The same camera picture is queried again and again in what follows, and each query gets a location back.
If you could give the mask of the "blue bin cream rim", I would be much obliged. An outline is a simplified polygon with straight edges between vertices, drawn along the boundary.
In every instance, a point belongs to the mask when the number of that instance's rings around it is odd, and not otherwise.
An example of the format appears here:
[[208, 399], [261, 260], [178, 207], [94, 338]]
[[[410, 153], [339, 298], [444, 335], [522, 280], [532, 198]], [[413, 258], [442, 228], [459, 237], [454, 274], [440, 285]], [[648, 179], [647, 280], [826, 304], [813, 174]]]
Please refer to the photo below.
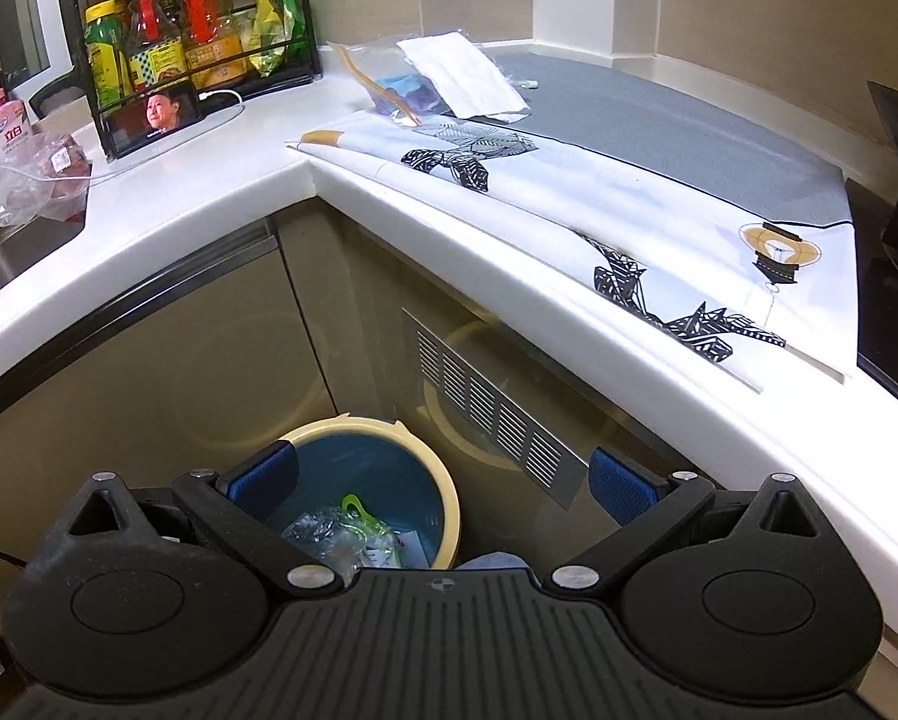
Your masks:
[[449, 569], [460, 541], [460, 500], [439, 455], [403, 422], [341, 415], [284, 436], [299, 460], [296, 488], [268, 517], [275, 530], [352, 494], [367, 514], [418, 535], [431, 569]]

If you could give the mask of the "black stove top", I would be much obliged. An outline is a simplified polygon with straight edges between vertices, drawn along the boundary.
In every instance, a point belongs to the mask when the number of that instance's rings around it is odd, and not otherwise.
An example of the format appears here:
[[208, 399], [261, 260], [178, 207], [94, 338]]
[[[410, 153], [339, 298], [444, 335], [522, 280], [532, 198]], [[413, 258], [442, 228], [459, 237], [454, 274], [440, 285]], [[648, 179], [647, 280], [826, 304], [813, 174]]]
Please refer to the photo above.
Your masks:
[[881, 240], [893, 207], [852, 179], [846, 192], [857, 257], [858, 367], [898, 400], [898, 268]]

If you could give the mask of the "clear bag with meat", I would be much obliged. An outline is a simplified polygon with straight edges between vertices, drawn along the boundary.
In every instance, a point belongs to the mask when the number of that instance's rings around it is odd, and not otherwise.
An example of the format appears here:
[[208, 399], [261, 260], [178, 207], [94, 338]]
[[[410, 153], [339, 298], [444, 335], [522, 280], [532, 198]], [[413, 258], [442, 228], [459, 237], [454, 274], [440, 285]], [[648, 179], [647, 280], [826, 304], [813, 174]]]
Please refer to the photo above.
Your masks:
[[37, 133], [0, 164], [0, 227], [34, 218], [71, 221], [85, 213], [92, 163], [68, 133]]

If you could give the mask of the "blue wrapper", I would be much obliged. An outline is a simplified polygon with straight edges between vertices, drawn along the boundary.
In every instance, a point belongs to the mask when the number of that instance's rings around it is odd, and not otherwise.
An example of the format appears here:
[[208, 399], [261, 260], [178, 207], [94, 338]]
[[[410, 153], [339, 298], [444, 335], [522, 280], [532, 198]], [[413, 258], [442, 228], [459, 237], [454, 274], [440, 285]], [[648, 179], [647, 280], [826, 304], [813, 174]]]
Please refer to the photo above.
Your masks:
[[419, 73], [382, 76], [377, 80], [380, 86], [389, 88], [407, 101], [416, 114], [439, 114], [446, 109], [444, 101], [428, 78]]

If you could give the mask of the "clear plastic bag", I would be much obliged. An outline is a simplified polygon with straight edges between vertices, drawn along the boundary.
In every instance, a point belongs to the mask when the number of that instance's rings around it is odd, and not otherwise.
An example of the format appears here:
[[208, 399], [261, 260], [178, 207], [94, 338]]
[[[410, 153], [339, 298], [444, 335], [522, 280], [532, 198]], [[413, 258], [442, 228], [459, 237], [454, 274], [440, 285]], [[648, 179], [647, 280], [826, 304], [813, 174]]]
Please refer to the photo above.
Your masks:
[[361, 569], [401, 567], [401, 546], [394, 530], [389, 548], [362, 548], [359, 541], [344, 528], [339, 505], [300, 515], [283, 528], [281, 538], [332, 567], [346, 582], [350, 582]]

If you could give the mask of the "silver cabinet vent grille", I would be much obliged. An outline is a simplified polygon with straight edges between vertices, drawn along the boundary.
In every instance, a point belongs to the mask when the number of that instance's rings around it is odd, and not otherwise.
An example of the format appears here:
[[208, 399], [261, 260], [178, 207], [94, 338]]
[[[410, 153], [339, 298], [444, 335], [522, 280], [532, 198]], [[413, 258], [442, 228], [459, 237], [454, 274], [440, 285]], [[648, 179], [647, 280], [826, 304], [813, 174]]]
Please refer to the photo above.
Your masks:
[[439, 338], [410, 310], [403, 310], [405, 338], [415, 353], [429, 415], [447, 403], [476, 427], [492, 447], [519, 466], [561, 509], [569, 509], [587, 463], [496, 383]]

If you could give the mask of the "white paper tissue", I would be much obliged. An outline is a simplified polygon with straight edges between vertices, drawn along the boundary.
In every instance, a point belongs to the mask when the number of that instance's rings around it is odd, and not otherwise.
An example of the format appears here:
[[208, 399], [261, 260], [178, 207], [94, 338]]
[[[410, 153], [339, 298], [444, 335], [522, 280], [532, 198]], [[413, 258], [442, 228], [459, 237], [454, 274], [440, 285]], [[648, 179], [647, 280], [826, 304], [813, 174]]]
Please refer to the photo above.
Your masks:
[[503, 72], [462, 32], [400, 39], [398, 48], [433, 83], [458, 119], [524, 119], [528, 104]]

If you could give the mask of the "steel sink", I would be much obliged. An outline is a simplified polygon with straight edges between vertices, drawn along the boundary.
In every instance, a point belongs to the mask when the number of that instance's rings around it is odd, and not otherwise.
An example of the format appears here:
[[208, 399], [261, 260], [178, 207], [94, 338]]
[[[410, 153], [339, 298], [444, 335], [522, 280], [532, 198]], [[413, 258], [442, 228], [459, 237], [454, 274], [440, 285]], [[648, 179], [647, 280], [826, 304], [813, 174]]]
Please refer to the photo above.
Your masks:
[[0, 227], [0, 289], [62, 245], [73, 241], [83, 229], [83, 213], [67, 221], [35, 216], [22, 226]]

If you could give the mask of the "red-cap oil bottle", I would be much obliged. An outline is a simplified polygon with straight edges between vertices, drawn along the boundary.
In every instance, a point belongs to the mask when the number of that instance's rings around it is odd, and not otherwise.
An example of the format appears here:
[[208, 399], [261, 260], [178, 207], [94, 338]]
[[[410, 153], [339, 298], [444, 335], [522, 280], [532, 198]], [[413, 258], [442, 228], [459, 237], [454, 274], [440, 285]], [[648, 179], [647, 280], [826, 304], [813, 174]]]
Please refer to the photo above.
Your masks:
[[159, 0], [131, 0], [127, 55], [135, 91], [165, 85], [187, 73], [181, 32]]

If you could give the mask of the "orange sauce bottle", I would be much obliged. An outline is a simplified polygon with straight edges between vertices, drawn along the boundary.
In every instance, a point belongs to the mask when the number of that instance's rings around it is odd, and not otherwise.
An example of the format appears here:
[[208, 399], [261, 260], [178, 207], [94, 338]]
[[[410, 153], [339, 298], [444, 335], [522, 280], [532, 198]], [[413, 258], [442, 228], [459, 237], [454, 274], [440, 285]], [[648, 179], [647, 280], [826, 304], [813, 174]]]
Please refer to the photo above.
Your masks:
[[179, 0], [185, 60], [197, 89], [237, 83], [247, 75], [241, 33], [229, 0]]

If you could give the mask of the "white patterned cloth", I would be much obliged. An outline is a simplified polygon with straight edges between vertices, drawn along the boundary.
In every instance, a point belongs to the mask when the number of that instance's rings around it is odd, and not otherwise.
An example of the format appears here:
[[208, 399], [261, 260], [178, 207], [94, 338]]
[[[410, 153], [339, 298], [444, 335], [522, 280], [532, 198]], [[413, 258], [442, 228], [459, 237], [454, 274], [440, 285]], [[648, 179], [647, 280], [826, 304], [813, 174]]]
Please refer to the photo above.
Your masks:
[[847, 224], [780, 223], [590, 149], [496, 125], [374, 112], [296, 146], [480, 227], [750, 385], [791, 353], [841, 380], [857, 355]]

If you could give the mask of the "green snack bag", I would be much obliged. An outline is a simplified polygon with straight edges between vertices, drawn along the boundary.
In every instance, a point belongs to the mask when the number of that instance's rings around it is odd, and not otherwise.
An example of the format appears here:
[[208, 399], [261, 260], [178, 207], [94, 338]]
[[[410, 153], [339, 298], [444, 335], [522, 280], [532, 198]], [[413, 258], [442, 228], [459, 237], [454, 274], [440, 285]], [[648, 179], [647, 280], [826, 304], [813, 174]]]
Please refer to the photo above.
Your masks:
[[245, 16], [242, 47], [262, 82], [312, 67], [307, 0], [255, 0]]

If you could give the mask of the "wooden stick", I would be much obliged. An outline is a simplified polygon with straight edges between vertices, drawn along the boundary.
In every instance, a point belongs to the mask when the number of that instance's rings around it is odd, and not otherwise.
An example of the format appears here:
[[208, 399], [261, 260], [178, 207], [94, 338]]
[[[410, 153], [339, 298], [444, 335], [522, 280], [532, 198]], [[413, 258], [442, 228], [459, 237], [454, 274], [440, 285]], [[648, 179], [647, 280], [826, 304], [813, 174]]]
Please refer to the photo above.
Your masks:
[[341, 62], [343, 62], [344, 68], [348, 70], [351, 75], [355, 77], [356, 82], [358, 82], [366, 91], [369, 93], [374, 93], [377, 98], [385, 99], [390, 106], [395, 107], [398, 112], [400, 112], [403, 117], [407, 117], [408, 121], [412, 122], [413, 125], [421, 124], [421, 119], [419, 119], [419, 115], [408, 106], [407, 101], [405, 99], [400, 98], [395, 91], [392, 91], [389, 88], [384, 88], [384, 86], [380, 86], [379, 83], [374, 82], [371, 76], [366, 75], [364, 71], [361, 70], [356, 64], [355, 60], [351, 59], [351, 54], [346, 47], [341, 44], [330, 43], [330, 47], [340, 56]]

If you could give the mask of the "clear zip bag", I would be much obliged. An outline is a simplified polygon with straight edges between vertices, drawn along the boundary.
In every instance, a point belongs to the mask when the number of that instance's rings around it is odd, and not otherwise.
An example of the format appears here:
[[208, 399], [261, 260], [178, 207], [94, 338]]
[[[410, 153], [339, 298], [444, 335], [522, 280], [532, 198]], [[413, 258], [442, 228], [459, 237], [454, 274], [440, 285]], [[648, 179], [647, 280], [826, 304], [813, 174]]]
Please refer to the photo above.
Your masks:
[[373, 99], [377, 114], [401, 125], [419, 125], [429, 115], [450, 114], [452, 109], [439, 91], [408, 59], [395, 37], [362, 44], [330, 43], [364, 91]]

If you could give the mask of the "smartphone showing video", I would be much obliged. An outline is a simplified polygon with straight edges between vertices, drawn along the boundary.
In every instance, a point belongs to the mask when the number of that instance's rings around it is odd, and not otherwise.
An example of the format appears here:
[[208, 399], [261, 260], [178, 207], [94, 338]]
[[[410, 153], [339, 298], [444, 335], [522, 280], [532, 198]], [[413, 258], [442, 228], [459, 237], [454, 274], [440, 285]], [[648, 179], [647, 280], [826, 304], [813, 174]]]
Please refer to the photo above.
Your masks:
[[122, 158], [202, 118], [192, 83], [153, 89], [106, 115], [109, 154]]

